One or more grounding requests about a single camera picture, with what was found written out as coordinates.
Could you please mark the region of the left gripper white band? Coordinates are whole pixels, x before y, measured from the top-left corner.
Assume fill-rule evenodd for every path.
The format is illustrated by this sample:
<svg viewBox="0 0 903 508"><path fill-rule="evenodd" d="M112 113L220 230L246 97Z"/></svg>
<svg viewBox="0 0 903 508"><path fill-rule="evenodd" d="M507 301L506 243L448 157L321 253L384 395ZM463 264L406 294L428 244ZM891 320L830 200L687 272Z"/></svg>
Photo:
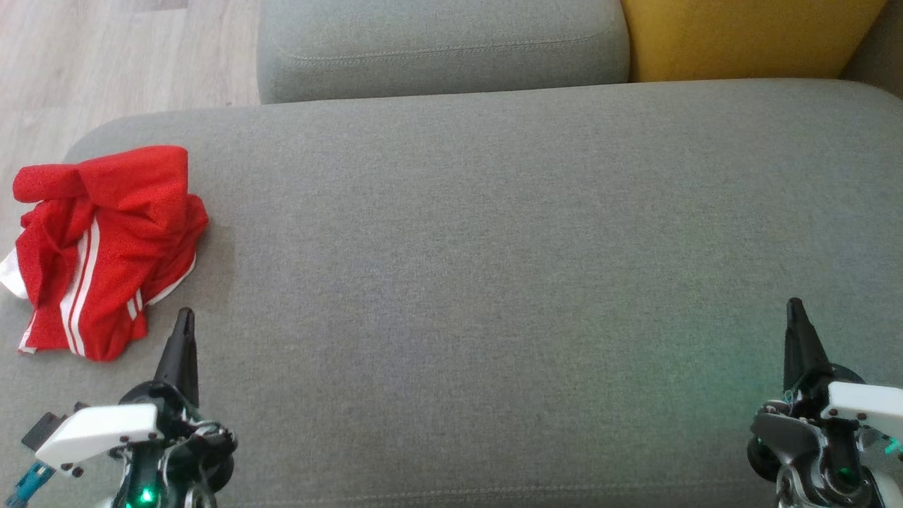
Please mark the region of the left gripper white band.
<svg viewBox="0 0 903 508"><path fill-rule="evenodd" d="M200 407L195 313L178 310L154 380L138 384L115 405L78 409L61 419L35 450L36 459L62 468L115 448L165 450L185 437Z"/></svg>

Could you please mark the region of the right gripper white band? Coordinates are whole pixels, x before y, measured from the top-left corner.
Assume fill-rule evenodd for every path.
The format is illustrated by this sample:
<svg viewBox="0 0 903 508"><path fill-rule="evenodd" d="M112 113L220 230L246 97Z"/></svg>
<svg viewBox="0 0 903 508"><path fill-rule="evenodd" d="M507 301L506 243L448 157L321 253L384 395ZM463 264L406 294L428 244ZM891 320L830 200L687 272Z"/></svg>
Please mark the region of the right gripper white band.
<svg viewBox="0 0 903 508"><path fill-rule="evenodd" d="M854 421L900 438L902 390L868 384L849 368L831 363L799 297L788 299L786 316L784 392L791 415Z"/></svg>

